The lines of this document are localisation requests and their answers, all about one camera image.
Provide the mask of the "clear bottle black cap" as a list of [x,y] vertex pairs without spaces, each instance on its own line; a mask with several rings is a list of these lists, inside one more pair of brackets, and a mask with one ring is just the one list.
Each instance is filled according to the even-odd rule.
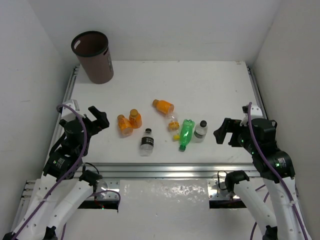
[[193,132],[193,140],[195,143],[201,143],[204,141],[208,132],[208,124],[205,120],[198,123]]

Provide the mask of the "green plastic bottle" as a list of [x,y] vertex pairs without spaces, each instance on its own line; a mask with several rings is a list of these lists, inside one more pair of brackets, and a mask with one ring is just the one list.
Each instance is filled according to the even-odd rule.
[[193,129],[195,127],[195,122],[191,119],[185,119],[182,123],[182,128],[180,130],[179,136],[179,151],[184,152],[187,145],[192,139]]

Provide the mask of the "clear bottle yellow cap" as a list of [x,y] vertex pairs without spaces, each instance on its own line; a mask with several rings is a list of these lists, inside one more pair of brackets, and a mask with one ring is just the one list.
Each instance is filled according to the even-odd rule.
[[180,124],[178,118],[174,112],[170,113],[166,117],[166,127],[168,132],[171,135],[172,140],[179,141],[180,140]]

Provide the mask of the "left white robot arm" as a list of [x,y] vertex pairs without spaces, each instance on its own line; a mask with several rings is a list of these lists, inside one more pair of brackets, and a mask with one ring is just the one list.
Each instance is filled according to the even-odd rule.
[[52,146],[43,168],[38,189],[21,222],[4,235],[5,240],[56,240],[76,209],[96,193],[102,176],[85,170],[74,187],[63,196],[70,180],[88,154],[91,137],[110,126],[105,112],[88,108],[95,117],[90,120],[66,104],[57,106],[61,114],[71,112],[71,119],[62,118],[63,134]]

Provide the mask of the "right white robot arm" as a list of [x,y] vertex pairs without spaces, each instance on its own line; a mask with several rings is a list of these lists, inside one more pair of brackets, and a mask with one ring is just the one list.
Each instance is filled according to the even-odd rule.
[[295,170],[290,156],[280,150],[276,142],[277,122],[256,118],[242,124],[240,120],[225,118],[214,131],[218,144],[231,133],[231,147],[242,147],[250,153],[253,165],[267,188],[273,209],[259,197],[243,170],[229,172],[225,186],[245,204],[264,240],[309,240],[298,203]]

